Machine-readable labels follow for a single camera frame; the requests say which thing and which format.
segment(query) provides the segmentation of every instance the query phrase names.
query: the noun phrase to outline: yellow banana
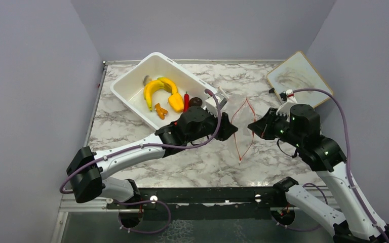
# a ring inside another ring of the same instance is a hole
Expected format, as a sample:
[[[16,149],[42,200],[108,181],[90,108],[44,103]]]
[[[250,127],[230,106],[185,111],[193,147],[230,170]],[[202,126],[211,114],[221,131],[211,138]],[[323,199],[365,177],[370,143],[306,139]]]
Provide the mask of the yellow banana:
[[[158,83],[158,82],[161,82],[161,81],[159,81],[159,80],[153,80],[153,81],[151,81],[151,82],[149,82],[149,83],[147,83],[147,84],[145,85],[145,87],[144,87],[144,99],[145,99],[145,92],[147,91],[147,86],[149,86],[149,85],[151,85],[151,84],[160,85],[160,83]]]
[[[178,88],[175,85],[175,83],[170,80],[167,77],[159,77],[158,80],[162,81],[163,84],[165,85],[165,90],[169,93],[176,94],[178,93]]]
[[[152,96],[160,89],[165,89],[165,85],[159,80],[151,81],[144,87],[144,99],[150,111],[152,111]]]

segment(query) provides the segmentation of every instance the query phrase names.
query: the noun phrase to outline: plastic toy food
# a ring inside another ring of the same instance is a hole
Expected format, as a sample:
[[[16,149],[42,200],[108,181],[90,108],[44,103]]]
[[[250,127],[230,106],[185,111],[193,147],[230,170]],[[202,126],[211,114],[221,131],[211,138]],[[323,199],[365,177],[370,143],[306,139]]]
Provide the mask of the plastic toy food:
[[[167,77],[159,77],[158,80],[153,80],[144,87],[144,99],[150,111],[152,111],[152,96],[154,92],[160,89],[164,89],[172,94],[168,102],[175,112],[180,113],[184,110],[184,101],[178,93],[175,83]]]
[[[189,102],[190,102],[190,98],[188,96],[188,93],[185,92],[185,95],[184,95],[184,112],[186,112],[188,110]]]
[[[155,106],[155,111],[157,112],[157,115],[159,115],[160,119],[164,120],[165,119],[165,115],[168,114],[168,111],[161,108],[160,107],[160,104],[157,103]]]
[[[188,105],[192,106],[202,106],[202,100],[199,97],[193,97],[190,99]]]

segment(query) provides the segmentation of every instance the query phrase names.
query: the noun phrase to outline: whiteboard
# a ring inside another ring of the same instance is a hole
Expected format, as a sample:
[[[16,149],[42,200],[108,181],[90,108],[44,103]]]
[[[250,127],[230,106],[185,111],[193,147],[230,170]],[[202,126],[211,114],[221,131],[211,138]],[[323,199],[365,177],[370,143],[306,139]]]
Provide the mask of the whiteboard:
[[[317,88],[333,95],[333,91],[301,51],[296,52],[272,70],[266,79],[275,88],[278,98],[280,93],[288,89],[302,88]],[[308,104],[314,108],[330,99],[327,95],[315,91],[299,92],[294,94],[294,97],[297,103]]]

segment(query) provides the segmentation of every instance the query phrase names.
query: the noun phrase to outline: red chili pepper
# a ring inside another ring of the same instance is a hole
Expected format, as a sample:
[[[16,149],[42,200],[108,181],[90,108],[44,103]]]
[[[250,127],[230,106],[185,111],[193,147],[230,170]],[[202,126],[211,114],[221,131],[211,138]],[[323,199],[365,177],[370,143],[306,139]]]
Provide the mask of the red chili pepper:
[[[186,112],[188,110],[188,103],[190,101],[190,98],[188,96],[188,93],[185,92],[185,95],[184,95],[184,111],[183,112]]]

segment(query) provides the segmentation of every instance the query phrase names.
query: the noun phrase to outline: yellow bell pepper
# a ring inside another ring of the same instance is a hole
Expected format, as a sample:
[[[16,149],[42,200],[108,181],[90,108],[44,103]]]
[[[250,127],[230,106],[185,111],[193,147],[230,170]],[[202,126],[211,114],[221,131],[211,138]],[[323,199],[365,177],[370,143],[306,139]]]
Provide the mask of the yellow bell pepper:
[[[168,102],[176,113],[180,113],[184,110],[184,101],[179,93],[171,95],[168,99]]]

